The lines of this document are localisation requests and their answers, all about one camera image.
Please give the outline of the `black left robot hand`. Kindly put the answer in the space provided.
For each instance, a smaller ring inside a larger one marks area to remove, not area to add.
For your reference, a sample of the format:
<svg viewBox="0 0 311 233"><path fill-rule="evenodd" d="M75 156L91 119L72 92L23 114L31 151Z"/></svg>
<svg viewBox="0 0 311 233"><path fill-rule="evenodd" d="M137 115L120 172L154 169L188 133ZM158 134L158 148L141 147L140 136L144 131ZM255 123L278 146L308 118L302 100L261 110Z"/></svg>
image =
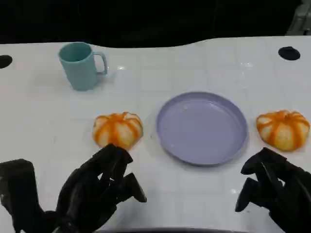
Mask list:
<svg viewBox="0 0 311 233"><path fill-rule="evenodd" d="M147 198L133 173L125 174L133 162L129 152L109 144L75 169L58 196L54 220L55 233L92 233L115 213L119 203L134 197Z"/></svg>

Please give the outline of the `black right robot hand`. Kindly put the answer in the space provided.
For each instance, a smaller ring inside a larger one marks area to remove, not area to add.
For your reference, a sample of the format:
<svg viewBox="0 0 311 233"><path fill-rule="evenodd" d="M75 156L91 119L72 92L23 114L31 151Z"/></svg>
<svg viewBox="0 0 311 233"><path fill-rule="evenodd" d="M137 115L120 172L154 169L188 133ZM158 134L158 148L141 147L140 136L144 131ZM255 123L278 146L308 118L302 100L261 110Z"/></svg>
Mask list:
<svg viewBox="0 0 311 233"><path fill-rule="evenodd" d="M236 202L235 211L249 203L269 210L270 218L286 233L311 231L311 174L288 162L269 148L251 156L241 174L248 177Z"/></svg>

